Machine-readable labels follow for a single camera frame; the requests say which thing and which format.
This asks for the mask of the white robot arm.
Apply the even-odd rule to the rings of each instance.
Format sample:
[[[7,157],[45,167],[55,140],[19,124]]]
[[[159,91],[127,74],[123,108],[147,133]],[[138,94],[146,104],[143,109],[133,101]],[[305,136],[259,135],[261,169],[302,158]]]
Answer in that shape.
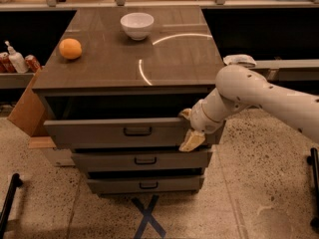
[[[319,142],[319,97],[270,84],[262,75],[239,65],[222,68],[215,88],[192,108],[180,114],[190,129],[179,149],[190,152],[208,134],[221,128],[226,118],[255,106]]]

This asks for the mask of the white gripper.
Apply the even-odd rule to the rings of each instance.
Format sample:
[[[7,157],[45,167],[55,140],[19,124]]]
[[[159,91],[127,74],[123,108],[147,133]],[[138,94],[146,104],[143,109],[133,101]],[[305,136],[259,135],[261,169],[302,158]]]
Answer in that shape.
[[[222,121],[210,119],[205,114],[202,104],[203,100],[199,100],[191,109],[184,109],[178,114],[180,117],[190,120],[190,125],[193,128],[187,131],[179,151],[195,150],[205,141],[205,133],[212,134],[223,125]]]

